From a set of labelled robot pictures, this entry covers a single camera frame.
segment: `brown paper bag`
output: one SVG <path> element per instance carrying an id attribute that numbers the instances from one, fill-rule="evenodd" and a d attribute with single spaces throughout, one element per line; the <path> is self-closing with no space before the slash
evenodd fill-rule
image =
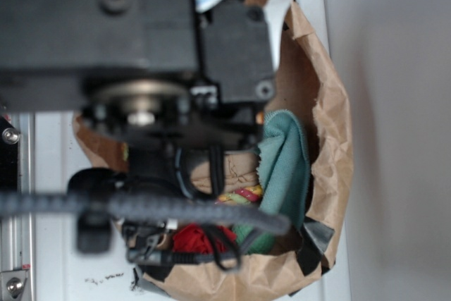
<path id="1" fill-rule="evenodd" d="M 247 3 L 263 6 L 265 1 Z M 274 300 L 320 279 L 335 263 L 353 172 L 350 105 L 332 61 L 296 3 L 291 5 L 285 22 L 289 29 L 282 35 L 277 95 L 267 109 L 289 109 L 306 128 L 313 180 L 302 248 L 296 239 L 285 247 L 280 241 L 283 254 L 246 255 L 241 271 L 235 275 L 222 273 L 214 263 L 177 265 L 165 278 L 144 275 L 177 300 Z M 120 144 L 109 141 L 104 145 L 113 147 L 116 155 L 102 150 L 97 142 L 92 148 L 83 131 L 79 127 L 76 135 L 93 164 L 98 164 L 100 157 L 102 164 L 121 169 Z M 257 159 L 249 154 L 227 158 L 226 189 L 255 184 L 256 165 Z M 197 168 L 192 180 L 208 190 L 208 165 Z M 286 252 L 292 244 L 296 250 Z"/>

